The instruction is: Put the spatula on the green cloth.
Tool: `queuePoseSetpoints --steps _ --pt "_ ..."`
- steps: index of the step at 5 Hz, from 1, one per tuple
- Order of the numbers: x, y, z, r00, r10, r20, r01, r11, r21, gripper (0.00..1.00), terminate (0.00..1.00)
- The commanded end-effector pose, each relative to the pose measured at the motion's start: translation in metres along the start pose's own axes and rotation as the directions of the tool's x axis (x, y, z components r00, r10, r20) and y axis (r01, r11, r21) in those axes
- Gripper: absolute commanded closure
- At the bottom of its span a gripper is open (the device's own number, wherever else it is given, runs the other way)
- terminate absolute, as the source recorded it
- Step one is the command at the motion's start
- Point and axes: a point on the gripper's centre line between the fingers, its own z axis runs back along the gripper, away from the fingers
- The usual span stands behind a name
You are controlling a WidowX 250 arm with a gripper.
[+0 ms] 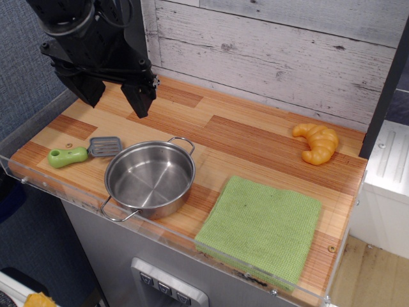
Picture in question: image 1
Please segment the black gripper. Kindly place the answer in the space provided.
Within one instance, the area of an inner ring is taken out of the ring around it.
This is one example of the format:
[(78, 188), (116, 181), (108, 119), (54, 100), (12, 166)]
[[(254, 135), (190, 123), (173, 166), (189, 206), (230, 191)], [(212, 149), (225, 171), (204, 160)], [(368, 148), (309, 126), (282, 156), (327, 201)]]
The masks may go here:
[(41, 6), (40, 27), (52, 37), (41, 46), (53, 60), (60, 81), (95, 107), (105, 91), (99, 79), (120, 83), (138, 118), (148, 116), (156, 99), (157, 77), (125, 64), (125, 20), (119, 6)]

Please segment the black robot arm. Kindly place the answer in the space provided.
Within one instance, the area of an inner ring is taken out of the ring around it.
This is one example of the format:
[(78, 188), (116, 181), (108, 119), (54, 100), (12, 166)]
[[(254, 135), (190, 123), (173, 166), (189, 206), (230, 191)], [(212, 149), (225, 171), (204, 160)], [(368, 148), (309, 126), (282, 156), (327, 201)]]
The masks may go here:
[(139, 118), (159, 84), (148, 59), (140, 1), (29, 1), (52, 39), (41, 44), (60, 81), (94, 107), (105, 82), (120, 84)]

